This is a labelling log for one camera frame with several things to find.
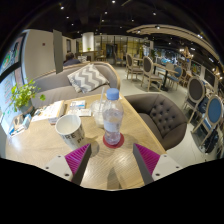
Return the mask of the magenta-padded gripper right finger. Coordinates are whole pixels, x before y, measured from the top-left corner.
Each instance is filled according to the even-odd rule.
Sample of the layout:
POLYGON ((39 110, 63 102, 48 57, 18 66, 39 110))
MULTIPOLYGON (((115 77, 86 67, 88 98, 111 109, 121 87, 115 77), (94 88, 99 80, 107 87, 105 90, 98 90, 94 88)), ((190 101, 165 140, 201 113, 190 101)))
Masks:
POLYGON ((133 144, 133 154, 145 185, 182 169, 169 155, 159 155, 137 143, 133 144))

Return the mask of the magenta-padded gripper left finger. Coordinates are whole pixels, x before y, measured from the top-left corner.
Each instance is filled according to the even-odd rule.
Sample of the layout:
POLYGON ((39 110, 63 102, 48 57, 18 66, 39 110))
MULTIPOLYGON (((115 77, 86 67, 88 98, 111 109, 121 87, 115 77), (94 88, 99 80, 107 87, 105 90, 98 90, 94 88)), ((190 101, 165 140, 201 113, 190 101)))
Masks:
POLYGON ((90 155, 91 145, 86 144, 65 156, 56 156, 44 166, 44 169, 76 185, 80 185, 90 155))

